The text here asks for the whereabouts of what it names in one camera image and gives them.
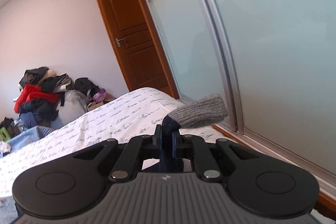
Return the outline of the frosted glass sliding wardrobe door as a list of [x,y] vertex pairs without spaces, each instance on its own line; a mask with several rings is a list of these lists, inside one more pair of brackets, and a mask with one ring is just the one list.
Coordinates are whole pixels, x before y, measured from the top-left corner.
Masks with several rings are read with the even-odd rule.
[[207,0],[239,131],[335,187],[335,0]]

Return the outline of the brown wooden door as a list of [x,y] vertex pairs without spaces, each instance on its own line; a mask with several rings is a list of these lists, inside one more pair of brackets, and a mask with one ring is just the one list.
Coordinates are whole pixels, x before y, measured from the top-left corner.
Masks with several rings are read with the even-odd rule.
[[[97,0],[110,42],[130,91],[156,88],[171,95],[138,0]],[[124,38],[118,47],[115,38]]]

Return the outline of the pile of mixed clothes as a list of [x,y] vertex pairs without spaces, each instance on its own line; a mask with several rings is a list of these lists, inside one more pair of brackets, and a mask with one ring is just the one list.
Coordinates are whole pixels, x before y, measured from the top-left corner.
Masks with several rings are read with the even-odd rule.
[[18,88],[14,112],[27,130],[35,126],[49,127],[56,120],[58,106],[64,105],[66,92],[74,88],[74,82],[66,73],[57,75],[48,67],[39,67],[26,70]]

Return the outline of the black bag by wall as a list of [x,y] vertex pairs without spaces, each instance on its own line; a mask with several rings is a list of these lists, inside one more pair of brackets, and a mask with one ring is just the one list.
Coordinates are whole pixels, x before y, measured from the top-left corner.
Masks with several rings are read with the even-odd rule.
[[75,90],[84,94],[86,98],[91,99],[99,92],[100,88],[87,77],[82,77],[75,80]]

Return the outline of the white quilt with script print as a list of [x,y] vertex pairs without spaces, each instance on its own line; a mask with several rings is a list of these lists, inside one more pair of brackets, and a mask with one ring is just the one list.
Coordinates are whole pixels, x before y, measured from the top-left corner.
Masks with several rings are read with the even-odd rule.
[[152,135],[157,124],[182,103],[154,88],[141,88],[89,111],[44,138],[1,158],[1,197],[12,195],[14,180],[25,170],[109,138],[126,143]]

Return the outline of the light blue quilted blanket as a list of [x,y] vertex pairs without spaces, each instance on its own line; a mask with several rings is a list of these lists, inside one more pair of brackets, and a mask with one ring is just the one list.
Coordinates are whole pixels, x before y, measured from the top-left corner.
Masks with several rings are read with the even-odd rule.
[[39,141],[52,133],[54,130],[45,126],[35,126],[29,128],[28,130],[22,132],[21,134],[15,136],[13,139],[10,139],[7,143],[10,145],[10,152],[16,152],[21,148],[27,146],[28,144]]

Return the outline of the red jacket on pile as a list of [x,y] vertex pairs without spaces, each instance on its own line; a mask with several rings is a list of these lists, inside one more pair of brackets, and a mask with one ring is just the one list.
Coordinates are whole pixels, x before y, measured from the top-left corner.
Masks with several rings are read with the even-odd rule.
[[59,95],[57,93],[44,93],[41,91],[41,88],[27,84],[21,91],[19,97],[15,101],[14,112],[19,113],[20,107],[27,102],[42,99],[46,100],[49,103],[56,103],[59,100]]

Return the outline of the grey and navy knit sweater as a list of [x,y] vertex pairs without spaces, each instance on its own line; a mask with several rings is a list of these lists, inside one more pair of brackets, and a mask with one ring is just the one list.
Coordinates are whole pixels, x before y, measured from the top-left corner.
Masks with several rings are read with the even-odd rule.
[[162,121],[162,135],[159,146],[160,173],[182,173],[191,170],[191,164],[172,157],[172,132],[180,129],[197,129],[223,121],[228,110],[223,98],[213,94],[198,101],[176,108]]

